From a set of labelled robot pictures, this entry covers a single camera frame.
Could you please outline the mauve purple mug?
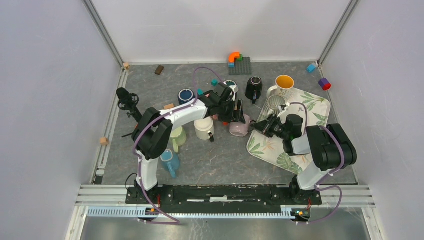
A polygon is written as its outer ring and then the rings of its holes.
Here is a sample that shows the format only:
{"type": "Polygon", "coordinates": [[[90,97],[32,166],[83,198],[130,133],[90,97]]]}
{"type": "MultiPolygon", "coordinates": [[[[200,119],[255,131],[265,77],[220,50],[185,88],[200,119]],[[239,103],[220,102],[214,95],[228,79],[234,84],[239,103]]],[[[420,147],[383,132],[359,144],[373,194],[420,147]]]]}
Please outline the mauve purple mug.
{"type": "Polygon", "coordinates": [[[229,133],[236,137],[245,137],[248,134],[251,118],[244,114],[245,123],[231,122],[229,125],[229,133]]]}

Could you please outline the white ribbed mug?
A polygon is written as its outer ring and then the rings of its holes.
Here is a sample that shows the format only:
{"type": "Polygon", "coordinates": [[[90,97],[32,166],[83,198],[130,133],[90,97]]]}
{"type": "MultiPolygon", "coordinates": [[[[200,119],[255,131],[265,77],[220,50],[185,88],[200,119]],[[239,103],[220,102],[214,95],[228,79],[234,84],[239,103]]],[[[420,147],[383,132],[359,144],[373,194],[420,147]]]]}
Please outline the white ribbed mug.
{"type": "Polygon", "coordinates": [[[272,95],[270,97],[267,98],[266,100],[266,104],[265,104],[265,112],[268,115],[271,114],[275,114],[278,115],[280,114],[279,110],[278,110],[278,105],[284,105],[286,104],[286,100],[280,96],[280,95],[272,95]]]}

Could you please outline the cream white mug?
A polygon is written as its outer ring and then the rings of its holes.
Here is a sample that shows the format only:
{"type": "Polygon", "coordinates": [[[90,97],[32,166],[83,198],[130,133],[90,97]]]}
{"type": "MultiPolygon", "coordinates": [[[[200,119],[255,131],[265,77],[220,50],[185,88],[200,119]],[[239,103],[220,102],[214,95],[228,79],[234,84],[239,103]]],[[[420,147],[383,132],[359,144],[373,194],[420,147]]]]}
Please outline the cream white mug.
{"type": "Polygon", "coordinates": [[[195,133],[200,140],[208,140],[211,143],[215,141],[214,121],[211,116],[194,121],[195,133]]]}

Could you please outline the white floral mug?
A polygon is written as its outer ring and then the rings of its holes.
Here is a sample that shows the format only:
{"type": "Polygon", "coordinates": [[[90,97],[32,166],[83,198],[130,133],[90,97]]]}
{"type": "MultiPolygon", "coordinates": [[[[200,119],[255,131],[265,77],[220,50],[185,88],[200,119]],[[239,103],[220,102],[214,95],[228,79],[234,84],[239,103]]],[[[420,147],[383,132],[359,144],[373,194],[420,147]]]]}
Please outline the white floral mug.
{"type": "Polygon", "coordinates": [[[288,75],[280,75],[275,79],[275,84],[267,90],[266,97],[278,95],[288,100],[294,88],[294,79],[288,75]]]}

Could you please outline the light blue mug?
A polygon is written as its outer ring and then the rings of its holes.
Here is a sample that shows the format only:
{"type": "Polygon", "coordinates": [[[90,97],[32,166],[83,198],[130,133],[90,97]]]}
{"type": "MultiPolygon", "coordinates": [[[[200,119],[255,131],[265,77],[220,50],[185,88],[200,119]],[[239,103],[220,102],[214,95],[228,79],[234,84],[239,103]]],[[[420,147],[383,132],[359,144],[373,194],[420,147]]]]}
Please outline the light blue mug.
{"type": "Polygon", "coordinates": [[[178,154],[171,149],[166,149],[160,156],[160,160],[163,168],[175,179],[177,177],[177,170],[181,165],[178,154]]]}

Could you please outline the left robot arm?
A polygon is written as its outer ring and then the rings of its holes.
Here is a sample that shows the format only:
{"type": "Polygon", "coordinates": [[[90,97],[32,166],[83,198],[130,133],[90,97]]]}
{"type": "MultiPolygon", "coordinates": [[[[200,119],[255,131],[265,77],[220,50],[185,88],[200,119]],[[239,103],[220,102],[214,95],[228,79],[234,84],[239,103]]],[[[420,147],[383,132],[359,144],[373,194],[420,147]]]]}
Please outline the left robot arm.
{"type": "Polygon", "coordinates": [[[180,106],[157,110],[148,108],[131,137],[132,152],[138,158],[136,184],[138,197],[145,204],[157,198],[157,168],[159,157],[165,152],[172,131],[188,123],[217,116],[223,123],[246,123],[243,100],[237,98],[234,87],[219,83],[213,90],[197,95],[180,106]]]}

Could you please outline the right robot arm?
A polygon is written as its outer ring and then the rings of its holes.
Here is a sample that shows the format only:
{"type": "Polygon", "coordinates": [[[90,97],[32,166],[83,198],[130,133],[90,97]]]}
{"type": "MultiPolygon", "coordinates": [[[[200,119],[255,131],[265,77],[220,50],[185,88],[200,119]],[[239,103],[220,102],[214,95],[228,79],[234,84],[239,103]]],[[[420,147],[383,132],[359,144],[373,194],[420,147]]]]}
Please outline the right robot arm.
{"type": "Polygon", "coordinates": [[[289,114],[285,123],[276,114],[251,123],[251,127],[266,137],[282,139],[283,150],[289,156],[311,154],[312,163],[290,183],[289,199],[302,204],[309,192],[318,191],[327,177],[357,162],[357,151],[338,123],[302,128],[304,119],[289,114]]]}

